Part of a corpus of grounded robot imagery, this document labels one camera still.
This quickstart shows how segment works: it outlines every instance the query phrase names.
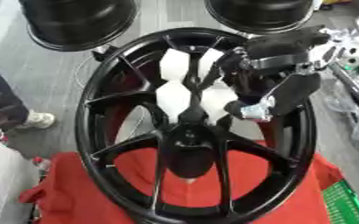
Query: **sneaker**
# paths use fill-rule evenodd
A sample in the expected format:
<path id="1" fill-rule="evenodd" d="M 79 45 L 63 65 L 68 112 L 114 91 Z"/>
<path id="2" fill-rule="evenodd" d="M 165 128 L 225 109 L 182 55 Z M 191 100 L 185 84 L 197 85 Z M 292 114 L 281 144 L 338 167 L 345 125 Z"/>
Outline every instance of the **sneaker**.
<path id="1" fill-rule="evenodd" d="M 27 121 L 24 124 L 19 125 L 19 129 L 47 129 L 52 126 L 55 122 L 55 116 L 48 113 L 37 113 L 34 110 L 30 110 Z"/>

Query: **gray floor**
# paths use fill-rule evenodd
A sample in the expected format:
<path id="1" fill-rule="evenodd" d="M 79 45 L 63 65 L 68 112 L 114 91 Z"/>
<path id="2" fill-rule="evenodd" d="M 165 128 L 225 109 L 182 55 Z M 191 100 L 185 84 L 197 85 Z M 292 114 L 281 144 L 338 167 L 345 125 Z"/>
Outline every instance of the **gray floor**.
<path id="1" fill-rule="evenodd" d="M 25 31 L 25 20 L 12 1 L 15 0 L 0 1 L 0 72 L 29 107 L 52 112 L 59 119 L 50 130 L 13 133 L 12 145 L 27 157 L 74 151 L 74 111 L 81 94 L 74 71 L 89 53 L 50 52 L 33 44 Z M 203 26 L 230 31 L 208 15 L 202 0 L 142 0 L 140 7 L 141 13 L 133 26 L 114 41 L 116 46 L 146 33 L 173 27 Z M 337 7 L 315 13 L 308 25 L 347 27 L 357 14 L 349 6 Z M 95 67 L 96 63 L 90 60 L 81 69 L 81 82 L 88 79 Z M 326 108 L 324 98 L 322 91 L 313 96 L 319 128 L 318 149 L 341 167 L 359 194 L 359 150 L 350 143 L 344 120 Z M 130 126 L 137 116 L 130 121 Z M 246 129 L 236 131 L 257 136 Z"/>

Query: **black wheel rim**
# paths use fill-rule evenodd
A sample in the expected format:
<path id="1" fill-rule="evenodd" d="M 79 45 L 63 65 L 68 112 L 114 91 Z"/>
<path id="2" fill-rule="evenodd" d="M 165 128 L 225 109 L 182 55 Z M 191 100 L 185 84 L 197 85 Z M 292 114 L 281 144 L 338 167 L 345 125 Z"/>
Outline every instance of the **black wheel rim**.
<path id="1" fill-rule="evenodd" d="M 76 140 L 81 159 L 94 182 L 112 201 L 119 206 L 141 215 L 147 220 L 158 223 L 237 223 L 252 221 L 269 212 L 283 202 L 304 178 L 315 147 L 315 120 L 309 101 L 302 109 L 290 115 L 279 117 L 271 129 L 276 148 L 290 149 L 285 157 L 275 150 L 261 146 L 247 138 L 227 132 L 225 129 L 203 127 L 215 137 L 218 150 L 214 159 L 221 181 L 221 204 L 203 208 L 188 208 L 165 204 L 160 201 L 161 179 L 165 173 L 165 162 L 161 155 L 167 133 L 175 127 L 167 128 L 164 113 L 154 101 L 154 88 L 157 82 L 145 77 L 139 69 L 143 59 L 160 60 L 163 49 L 169 47 L 189 50 L 194 48 L 227 51 L 245 41 L 240 36 L 204 28 L 181 28 L 161 31 L 139 38 L 108 57 L 96 70 L 88 82 L 76 116 Z M 137 90 L 125 93 L 107 94 L 104 86 L 111 78 L 119 74 L 119 67 L 127 67 L 139 78 Z M 125 114 L 138 105 L 145 107 L 151 114 L 157 127 L 151 133 L 137 136 L 117 145 L 105 138 L 104 110 L 119 105 Z M 158 149 L 156 163 L 156 181 L 153 195 L 147 196 L 130 185 L 117 168 L 105 168 L 113 159 L 123 153 L 151 146 Z M 273 164 L 274 170 L 256 189 L 239 199 L 230 198 L 227 151 L 240 149 L 246 153 L 265 158 Z"/>

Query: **green plastic crate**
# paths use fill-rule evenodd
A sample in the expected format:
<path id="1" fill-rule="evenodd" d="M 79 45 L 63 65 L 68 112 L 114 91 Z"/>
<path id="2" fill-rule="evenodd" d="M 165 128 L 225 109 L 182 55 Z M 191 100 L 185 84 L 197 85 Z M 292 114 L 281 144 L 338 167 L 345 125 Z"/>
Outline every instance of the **green plastic crate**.
<path id="1" fill-rule="evenodd" d="M 359 199 L 346 180 L 323 191 L 332 224 L 359 224 Z"/>

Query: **red cloth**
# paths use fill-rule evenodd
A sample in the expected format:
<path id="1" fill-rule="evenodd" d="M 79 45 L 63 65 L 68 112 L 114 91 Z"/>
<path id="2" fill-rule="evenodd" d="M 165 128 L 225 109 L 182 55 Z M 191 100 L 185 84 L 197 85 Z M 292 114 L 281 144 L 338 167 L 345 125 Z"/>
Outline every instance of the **red cloth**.
<path id="1" fill-rule="evenodd" d="M 138 150 L 122 155 L 115 163 L 120 172 L 140 191 L 151 195 L 155 150 Z M 229 174 L 233 196 L 251 190 L 265 177 L 268 163 L 259 157 L 229 153 Z M 341 174 L 320 155 L 293 195 L 274 211 L 254 221 L 255 224 L 326 224 L 327 211 L 322 187 L 333 184 Z M 164 201 L 182 206 L 204 207 L 220 198 L 215 167 L 194 183 L 187 184 L 168 172 L 165 175 Z M 20 200 L 38 203 L 42 218 L 39 224 L 131 224 L 123 209 L 109 201 L 85 172 L 76 153 L 54 156 L 47 178 L 37 187 L 23 192 Z"/>

